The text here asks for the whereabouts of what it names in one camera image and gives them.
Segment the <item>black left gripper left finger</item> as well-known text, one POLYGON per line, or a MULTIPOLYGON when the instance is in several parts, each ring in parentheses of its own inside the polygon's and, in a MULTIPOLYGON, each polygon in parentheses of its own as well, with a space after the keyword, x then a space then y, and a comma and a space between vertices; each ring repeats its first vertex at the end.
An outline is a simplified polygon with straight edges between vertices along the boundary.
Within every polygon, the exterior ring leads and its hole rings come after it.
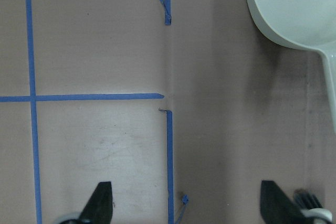
POLYGON ((111 223, 113 215, 111 182, 99 182, 89 198, 79 223, 111 223))

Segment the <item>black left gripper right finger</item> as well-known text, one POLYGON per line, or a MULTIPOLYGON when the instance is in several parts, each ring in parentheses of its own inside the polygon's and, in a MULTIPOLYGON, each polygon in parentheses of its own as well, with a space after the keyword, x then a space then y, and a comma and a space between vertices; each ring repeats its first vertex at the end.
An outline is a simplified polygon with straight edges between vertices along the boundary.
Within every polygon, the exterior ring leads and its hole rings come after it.
POLYGON ((310 218, 305 217, 272 180, 261 181, 260 214, 267 224, 310 223, 310 218))

